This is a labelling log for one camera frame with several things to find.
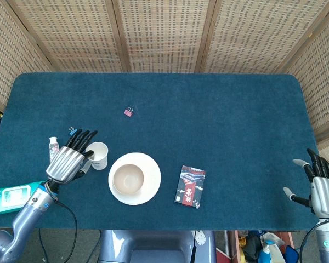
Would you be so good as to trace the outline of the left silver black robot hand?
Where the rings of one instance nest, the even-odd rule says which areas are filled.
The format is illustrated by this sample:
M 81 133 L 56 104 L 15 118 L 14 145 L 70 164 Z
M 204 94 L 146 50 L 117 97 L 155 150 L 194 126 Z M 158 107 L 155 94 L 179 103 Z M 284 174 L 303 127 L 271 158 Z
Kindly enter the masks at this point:
M 93 150 L 86 150 L 98 131 L 77 129 L 60 148 L 46 170 L 48 180 L 57 184 L 72 181 L 85 162 L 94 156 Z

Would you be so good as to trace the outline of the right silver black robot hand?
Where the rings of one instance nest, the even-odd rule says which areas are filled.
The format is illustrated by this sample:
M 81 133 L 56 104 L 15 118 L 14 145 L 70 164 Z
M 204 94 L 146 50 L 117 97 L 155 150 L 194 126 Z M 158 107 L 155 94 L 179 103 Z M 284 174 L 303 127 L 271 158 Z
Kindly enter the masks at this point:
M 311 163 L 302 159 L 294 159 L 293 163 L 302 167 L 310 182 L 310 197 L 308 199 L 297 196 L 288 187 L 283 191 L 290 201 L 310 208 L 319 219 L 329 219 L 329 162 L 307 149 Z

